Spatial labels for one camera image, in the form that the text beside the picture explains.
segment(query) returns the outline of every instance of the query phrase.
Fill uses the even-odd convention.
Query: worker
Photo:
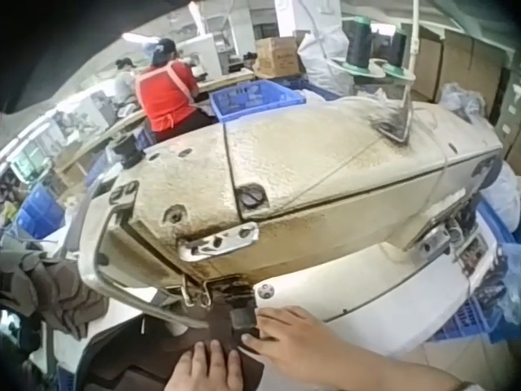
[[[158,143],[217,122],[193,106],[199,87],[171,39],[155,46],[151,66],[136,80],[136,93]]]
[[[136,66],[128,57],[116,61],[118,73],[114,81],[114,103],[122,108],[129,103],[137,102],[136,81],[132,72]]]
[[[346,344],[301,307],[257,311],[260,340],[248,334],[243,343],[281,373],[305,384],[356,391],[483,391],[436,368],[401,362]],[[239,354],[225,362],[219,342],[184,353],[165,391],[243,391]]]

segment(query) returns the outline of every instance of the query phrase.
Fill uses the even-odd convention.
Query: white shirt
[[[130,103],[136,100],[136,81],[129,71],[121,71],[114,81],[114,102],[117,104]]]

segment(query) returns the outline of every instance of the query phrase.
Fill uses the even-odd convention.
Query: hand
[[[203,342],[195,344],[194,353],[184,353],[164,391],[243,391],[239,353],[232,350],[225,362],[221,344],[210,344],[210,368]]]
[[[269,339],[245,334],[243,343],[284,375],[316,385],[339,384],[349,345],[308,311],[300,307],[260,308],[257,327],[260,335]]]

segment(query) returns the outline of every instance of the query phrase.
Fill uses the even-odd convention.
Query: white pillar
[[[255,53],[252,16],[246,0],[235,0],[230,13],[230,27],[237,55],[242,58],[248,52]]]
[[[275,11],[281,37],[296,30],[313,32],[315,27],[320,31],[342,25],[340,0],[275,0]]]

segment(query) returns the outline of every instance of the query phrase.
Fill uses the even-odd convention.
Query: workbench
[[[216,80],[201,81],[198,84],[200,93],[210,93],[227,86],[232,86],[240,82],[250,81],[255,78],[255,74],[249,69],[241,69],[239,72],[230,73]],[[60,164],[55,168],[55,172],[60,176],[65,184],[74,186],[77,184],[78,178],[84,178],[87,175],[88,169],[85,169],[81,163],[81,158],[92,152],[97,146],[106,142],[107,140],[116,137],[120,132],[125,130],[135,129],[135,125],[145,118],[143,109],[131,113],[125,118],[119,120],[112,127],[105,130],[103,133],[95,135],[91,140],[86,141],[80,149],[66,162]],[[68,173],[76,169],[73,178],[70,178]]]

